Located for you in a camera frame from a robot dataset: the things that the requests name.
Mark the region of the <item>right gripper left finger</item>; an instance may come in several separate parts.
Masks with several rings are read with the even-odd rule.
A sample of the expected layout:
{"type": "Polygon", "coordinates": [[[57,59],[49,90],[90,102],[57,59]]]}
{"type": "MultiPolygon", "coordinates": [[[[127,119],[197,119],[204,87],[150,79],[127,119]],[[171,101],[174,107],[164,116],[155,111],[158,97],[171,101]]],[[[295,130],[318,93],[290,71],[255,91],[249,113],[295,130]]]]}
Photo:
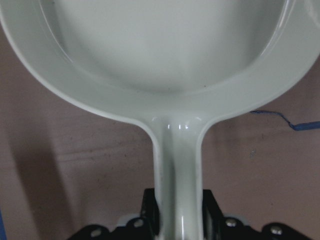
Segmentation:
{"type": "Polygon", "coordinates": [[[154,188],[146,188],[143,192],[140,218],[143,220],[143,227],[146,227],[148,238],[155,240],[160,232],[160,212],[154,188]]]}

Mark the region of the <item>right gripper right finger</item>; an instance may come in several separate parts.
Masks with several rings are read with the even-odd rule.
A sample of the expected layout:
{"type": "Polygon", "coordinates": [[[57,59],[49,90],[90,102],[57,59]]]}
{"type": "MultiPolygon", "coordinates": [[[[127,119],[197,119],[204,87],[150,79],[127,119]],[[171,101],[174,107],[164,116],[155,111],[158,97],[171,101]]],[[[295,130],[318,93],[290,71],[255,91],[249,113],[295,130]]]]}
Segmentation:
{"type": "Polygon", "coordinates": [[[202,197],[202,223],[205,240],[222,240],[223,223],[225,217],[209,189],[203,190],[202,197]]]}

